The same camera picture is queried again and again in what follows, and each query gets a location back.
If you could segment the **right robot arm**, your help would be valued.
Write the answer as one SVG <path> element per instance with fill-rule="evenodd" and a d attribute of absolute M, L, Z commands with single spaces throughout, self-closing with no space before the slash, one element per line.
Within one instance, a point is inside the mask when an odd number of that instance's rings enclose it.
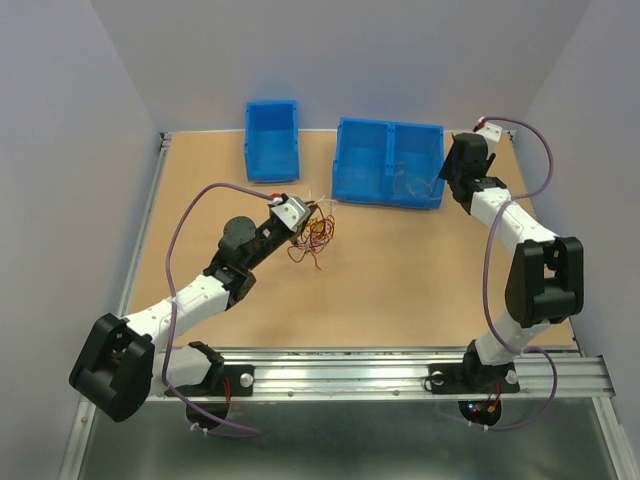
<path fill-rule="evenodd" d="M 439 174 L 454 200 L 488 227 L 490 240 L 499 240 L 512 262 L 504 313 L 489 321 L 487 333 L 469 344 L 460 362 L 431 368 L 425 385 L 435 394 L 482 394 L 494 387 L 517 392 L 514 359 L 542 331 L 584 306 L 582 243 L 541 225 L 488 173 L 501 134 L 487 124 L 454 135 Z"/>

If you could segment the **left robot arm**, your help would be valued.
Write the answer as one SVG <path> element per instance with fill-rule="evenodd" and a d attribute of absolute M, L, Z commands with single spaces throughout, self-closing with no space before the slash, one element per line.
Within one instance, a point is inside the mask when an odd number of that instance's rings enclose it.
<path fill-rule="evenodd" d="M 191 283 L 139 312 L 95 321 L 70 385 L 115 422 L 154 395 L 227 393 L 232 384 L 221 354 L 203 342 L 176 348 L 173 341 L 242 301 L 256 283 L 254 269 L 285 243 L 296 243 L 317 208 L 283 195 L 270 203 L 261 225 L 245 216 L 230 219 L 210 264 Z"/>

